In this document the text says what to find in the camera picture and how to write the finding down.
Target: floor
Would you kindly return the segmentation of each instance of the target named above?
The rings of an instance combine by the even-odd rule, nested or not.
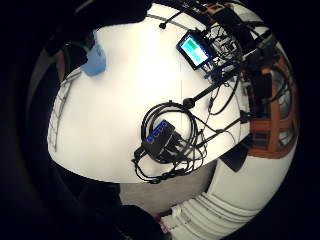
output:
[[[216,161],[212,161],[187,176],[168,179],[159,184],[121,184],[122,203],[137,205],[156,216],[168,211],[171,206],[206,191],[211,183],[215,165]]]

